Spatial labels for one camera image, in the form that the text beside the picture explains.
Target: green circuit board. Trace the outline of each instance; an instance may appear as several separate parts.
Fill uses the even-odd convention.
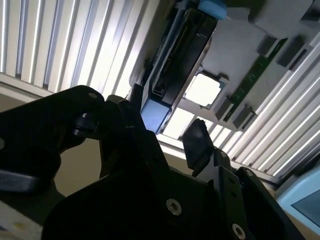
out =
[[[231,95],[230,101],[234,104],[228,114],[225,116],[224,121],[228,121],[231,115],[235,112],[240,103],[245,99],[249,91],[253,88],[255,83],[267,69],[271,61],[275,58],[277,53],[280,51],[282,46],[286,43],[287,38],[282,39],[278,42],[274,50],[271,52],[269,57],[265,57],[260,55],[253,66],[241,81],[239,87],[235,90],[235,92]]]

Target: blue plastic part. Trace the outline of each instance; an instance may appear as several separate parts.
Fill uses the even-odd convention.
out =
[[[221,0],[201,0],[198,9],[219,20],[227,17],[227,5]]]
[[[148,99],[141,110],[141,116],[145,128],[157,134],[161,125],[166,120],[170,110],[170,107],[152,99]]]
[[[283,194],[277,198],[278,204],[306,227],[320,235],[320,227],[293,207],[296,202],[320,190],[320,166],[302,175]],[[315,214],[319,213],[320,204],[314,206]]]

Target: screw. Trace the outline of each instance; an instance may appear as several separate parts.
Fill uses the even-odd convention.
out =
[[[234,234],[238,237],[238,239],[240,239],[240,240],[246,239],[245,231],[238,224],[236,224],[236,223],[232,224],[232,230],[233,230]]]
[[[95,94],[95,93],[93,93],[93,92],[89,92],[89,96],[90,97],[92,97],[92,98],[94,98],[94,99],[96,99],[98,96]]]
[[[0,150],[5,148],[5,140],[3,140],[3,138],[0,137]]]
[[[253,174],[252,174],[252,172],[250,170],[245,170],[245,172],[246,172],[246,174],[248,174],[249,177],[253,176]]]
[[[169,198],[166,202],[166,208],[169,210],[170,213],[172,213],[175,216],[179,216],[182,212],[182,208],[180,203],[173,199],[173,198]]]
[[[224,151],[220,151],[223,158],[227,158],[227,154]]]

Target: black mount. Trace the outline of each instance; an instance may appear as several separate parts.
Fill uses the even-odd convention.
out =
[[[170,168],[140,116],[142,92],[104,101],[77,86],[0,113],[0,190],[12,196],[45,192],[63,151],[99,140],[100,180],[39,220],[42,239],[304,239],[253,172],[231,168],[202,121],[183,136],[193,176]]]

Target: monitor screen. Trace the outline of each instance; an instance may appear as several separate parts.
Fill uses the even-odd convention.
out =
[[[292,206],[320,227],[320,190],[295,202]]]

